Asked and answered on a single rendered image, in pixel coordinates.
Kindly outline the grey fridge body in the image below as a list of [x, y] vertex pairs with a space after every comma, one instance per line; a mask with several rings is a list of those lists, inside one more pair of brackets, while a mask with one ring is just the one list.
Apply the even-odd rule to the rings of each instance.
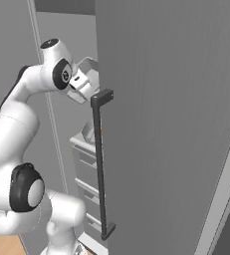
[[[20, 69], [41, 61], [39, 46], [51, 38], [61, 39], [77, 62], [98, 56], [94, 16], [40, 12], [36, 0], [0, 0], [0, 104]], [[92, 117], [90, 105], [58, 92], [38, 94], [29, 105], [41, 125], [24, 159], [41, 172], [48, 188], [77, 196], [70, 138]]]

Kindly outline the grey container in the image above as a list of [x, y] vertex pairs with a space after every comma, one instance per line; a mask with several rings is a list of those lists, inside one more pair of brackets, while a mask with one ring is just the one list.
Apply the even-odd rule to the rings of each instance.
[[94, 120], [89, 120], [86, 122], [82, 129], [82, 136], [85, 142], [89, 144], [96, 143]]

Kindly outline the grey freezer door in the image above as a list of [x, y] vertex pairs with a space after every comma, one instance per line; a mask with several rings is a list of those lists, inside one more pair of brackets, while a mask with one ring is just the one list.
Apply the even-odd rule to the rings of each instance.
[[110, 255], [194, 255], [230, 146], [230, 0], [96, 0]]

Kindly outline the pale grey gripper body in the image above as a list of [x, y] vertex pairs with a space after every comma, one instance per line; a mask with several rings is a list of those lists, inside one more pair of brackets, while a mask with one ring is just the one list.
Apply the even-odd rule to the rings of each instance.
[[69, 82], [67, 96], [79, 104], [89, 102], [100, 91], [99, 63], [89, 57], [75, 65], [75, 72]]

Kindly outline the pale grey cabinet panel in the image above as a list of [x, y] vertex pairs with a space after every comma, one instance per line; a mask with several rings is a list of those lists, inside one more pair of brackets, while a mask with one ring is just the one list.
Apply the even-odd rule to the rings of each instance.
[[230, 146], [194, 255], [212, 255], [214, 240], [230, 201]]

